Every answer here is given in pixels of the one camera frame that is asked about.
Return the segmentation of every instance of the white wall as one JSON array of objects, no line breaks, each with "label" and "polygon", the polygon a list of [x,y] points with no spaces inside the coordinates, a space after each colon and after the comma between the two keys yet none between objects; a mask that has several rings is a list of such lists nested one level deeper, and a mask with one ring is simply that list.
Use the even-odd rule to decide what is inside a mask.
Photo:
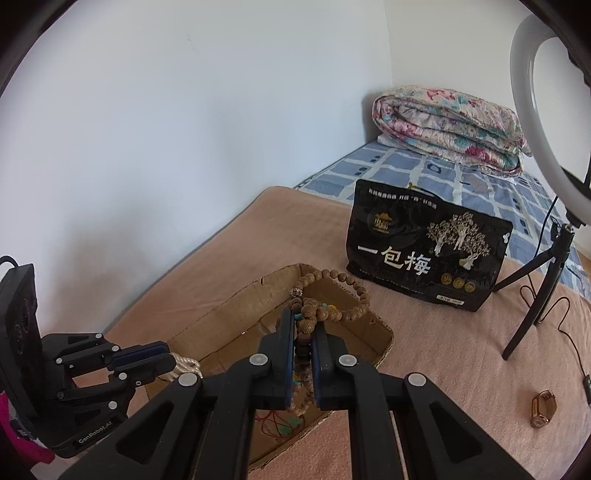
[{"label": "white wall", "polygon": [[[509,52],[530,15],[518,0],[384,0],[394,85],[448,87],[515,109]],[[546,136],[561,164],[583,179],[591,152],[591,96],[560,40],[540,48],[535,93]],[[535,161],[526,170],[541,181]],[[576,235],[591,255],[591,228]]]},{"label": "white wall", "polygon": [[390,86],[382,0],[79,0],[0,99],[0,254],[35,264],[41,330],[105,328],[362,145]]}]

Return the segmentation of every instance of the black snack bag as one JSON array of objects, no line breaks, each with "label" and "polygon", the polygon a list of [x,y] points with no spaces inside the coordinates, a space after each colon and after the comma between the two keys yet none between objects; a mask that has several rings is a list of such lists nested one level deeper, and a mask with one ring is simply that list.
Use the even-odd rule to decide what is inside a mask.
[{"label": "black snack bag", "polygon": [[491,294],[513,225],[437,196],[358,180],[349,270],[433,303],[475,312]]}]

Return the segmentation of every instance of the folded quilt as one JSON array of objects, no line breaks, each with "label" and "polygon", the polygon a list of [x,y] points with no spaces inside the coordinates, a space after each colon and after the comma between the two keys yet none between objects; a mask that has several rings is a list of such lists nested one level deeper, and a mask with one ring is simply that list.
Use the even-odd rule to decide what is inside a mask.
[{"label": "folded quilt", "polygon": [[455,90],[397,87],[376,99],[372,116],[381,142],[397,139],[498,177],[519,175],[520,154],[531,155],[515,112]]}]

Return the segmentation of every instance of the tripod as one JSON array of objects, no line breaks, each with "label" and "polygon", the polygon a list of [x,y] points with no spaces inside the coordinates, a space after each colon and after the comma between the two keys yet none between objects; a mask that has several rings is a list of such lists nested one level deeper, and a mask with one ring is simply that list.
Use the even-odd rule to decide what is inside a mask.
[{"label": "tripod", "polygon": [[558,236],[548,250],[536,255],[529,263],[525,264],[519,270],[509,275],[506,279],[493,287],[492,291],[499,291],[500,289],[511,285],[517,280],[520,280],[527,274],[533,272],[537,268],[540,268],[542,265],[544,265],[546,262],[550,261],[548,271],[546,272],[546,277],[544,278],[544,281],[540,286],[540,290],[531,304],[530,311],[528,311],[528,313],[525,315],[523,322],[521,322],[521,325],[515,332],[515,335],[511,341],[509,341],[509,344],[507,344],[505,350],[503,351],[503,360],[507,360],[509,358],[509,356],[513,353],[513,350],[515,350],[521,339],[527,333],[527,330],[529,330],[532,325],[539,324],[540,317],[544,313],[544,310],[550,301],[550,297],[556,289],[558,280],[562,275],[566,259],[570,255],[570,246],[574,239],[574,229],[575,226],[573,226],[571,223],[565,223],[562,227],[560,227]]}]

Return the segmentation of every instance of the blue checkered bed sheet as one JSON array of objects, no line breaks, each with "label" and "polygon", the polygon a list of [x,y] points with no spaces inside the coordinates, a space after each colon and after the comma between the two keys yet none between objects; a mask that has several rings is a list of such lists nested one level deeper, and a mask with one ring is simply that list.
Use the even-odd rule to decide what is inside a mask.
[{"label": "blue checkered bed sheet", "polygon": [[[513,224],[513,235],[507,256],[522,264],[535,254],[542,223],[551,205],[543,186],[529,173],[516,179],[498,179],[432,155],[386,147],[377,142],[341,158],[301,182],[296,189],[352,205],[357,179],[397,187],[406,187],[412,182],[448,202],[509,220]],[[556,210],[553,216],[563,221]],[[548,221],[541,251],[551,245],[550,225]],[[539,271],[545,273],[546,269],[544,265]],[[560,281],[591,301],[589,278],[574,248],[571,248]]]}]

